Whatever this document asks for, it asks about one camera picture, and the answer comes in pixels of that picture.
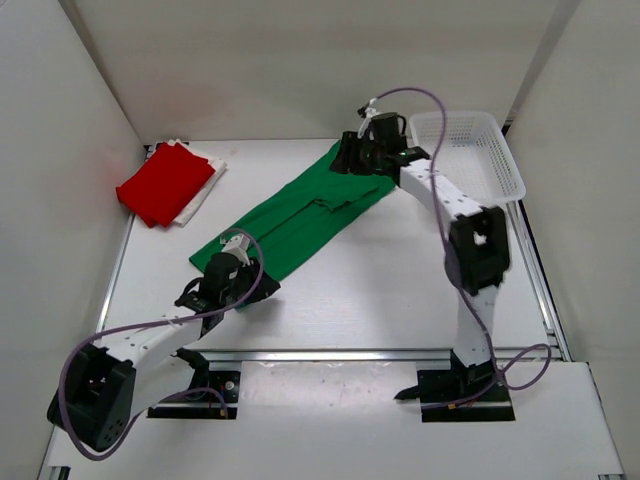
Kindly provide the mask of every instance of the red towel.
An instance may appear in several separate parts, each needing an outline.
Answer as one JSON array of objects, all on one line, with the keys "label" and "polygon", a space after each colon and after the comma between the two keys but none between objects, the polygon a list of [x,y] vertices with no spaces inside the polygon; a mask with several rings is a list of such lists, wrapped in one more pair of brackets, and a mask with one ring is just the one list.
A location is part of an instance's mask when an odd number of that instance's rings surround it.
[{"label": "red towel", "polygon": [[148,227],[168,227],[214,172],[206,159],[182,145],[163,143],[116,193]]}]

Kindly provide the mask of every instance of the green shirt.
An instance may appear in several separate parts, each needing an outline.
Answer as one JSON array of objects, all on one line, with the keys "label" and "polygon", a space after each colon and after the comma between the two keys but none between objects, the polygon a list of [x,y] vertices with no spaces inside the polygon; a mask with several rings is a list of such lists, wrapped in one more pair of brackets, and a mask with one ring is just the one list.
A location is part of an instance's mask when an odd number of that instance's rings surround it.
[{"label": "green shirt", "polygon": [[[393,190],[394,183],[386,177],[329,171],[339,148],[337,142],[298,178],[233,224],[260,242],[265,271],[275,280],[283,280]],[[204,272],[211,256],[222,247],[218,235],[189,261]],[[248,253],[256,255],[253,248]]]}]

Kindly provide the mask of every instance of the white plastic basket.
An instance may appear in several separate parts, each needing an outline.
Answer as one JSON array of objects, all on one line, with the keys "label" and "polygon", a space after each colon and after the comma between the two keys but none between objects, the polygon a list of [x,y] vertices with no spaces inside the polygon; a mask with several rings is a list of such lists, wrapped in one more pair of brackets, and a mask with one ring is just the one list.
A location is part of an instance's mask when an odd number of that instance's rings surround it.
[{"label": "white plastic basket", "polygon": [[[442,117],[419,113],[409,119],[414,145],[433,154]],[[520,200],[526,189],[507,142],[493,115],[485,112],[447,112],[447,133],[436,168],[481,203]]]}]

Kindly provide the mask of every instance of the white cloth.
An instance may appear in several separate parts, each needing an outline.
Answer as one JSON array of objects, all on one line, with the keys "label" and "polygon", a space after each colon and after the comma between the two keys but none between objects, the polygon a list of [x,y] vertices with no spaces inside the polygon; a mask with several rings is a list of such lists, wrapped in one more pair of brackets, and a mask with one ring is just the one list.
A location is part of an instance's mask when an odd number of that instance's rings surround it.
[{"label": "white cloth", "polygon": [[182,143],[180,140],[170,140],[167,143],[171,146],[175,145],[176,143],[179,143],[184,148],[186,148],[191,153],[193,153],[196,157],[201,157],[206,159],[207,162],[209,162],[209,165],[211,165],[211,167],[215,170],[215,173],[211,175],[209,180],[207,180],[207,183],[205,183],[202,186],[200,191],[196,193],[196,195],[182,209],[182,211],[178,214],[178,216],[173,219],[172,225],[179,225],[181,227],[184,227],[187,224],[187,222],[191,220],[191,217],[193,217],[193,215],[198,211],[198,208],[200,208],[200,205],[202,205],[202,202],[204,202],[204,200],[207,198],[207,195],[209,195],[209,192],[213,188],[213,185],[218,181],[218,179],[222,176],[224,171],[227,169],[227,163],[218,157],[214,157],[200,150],[197,150],[193,147],[190,147],[189,145]]}]

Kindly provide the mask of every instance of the white tabletop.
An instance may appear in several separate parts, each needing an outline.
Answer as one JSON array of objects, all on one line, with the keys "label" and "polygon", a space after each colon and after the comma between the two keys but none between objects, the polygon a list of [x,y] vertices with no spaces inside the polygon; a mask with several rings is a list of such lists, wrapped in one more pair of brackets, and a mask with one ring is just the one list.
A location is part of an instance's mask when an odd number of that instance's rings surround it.
[{"label": "white tabletop", "polygon": [[[509,380],[530,379],[518,364]],[[421,423],[393,395],[416,381],[412,362],[245,362],[234,421],[140,419],[122,449],[92,463],[56,429],[47,465],[70,480],[478,479],[596,480],[621,473],[585,364],[554,363],[513,392],[516,420]]]},{"label": "white tabletop", "polygon": [[[136,219],[106,325],[160,317],[200,275],[189,256],[319,159],[334,140],[192,142],[228,171],[184,228]],[[496,304],[496,347],[546,342],[516,237]],[[283,280],[269,300],[231,312],[199,342],[216,349],[450,348],[457,300],[434,218],[399,189]]]}]

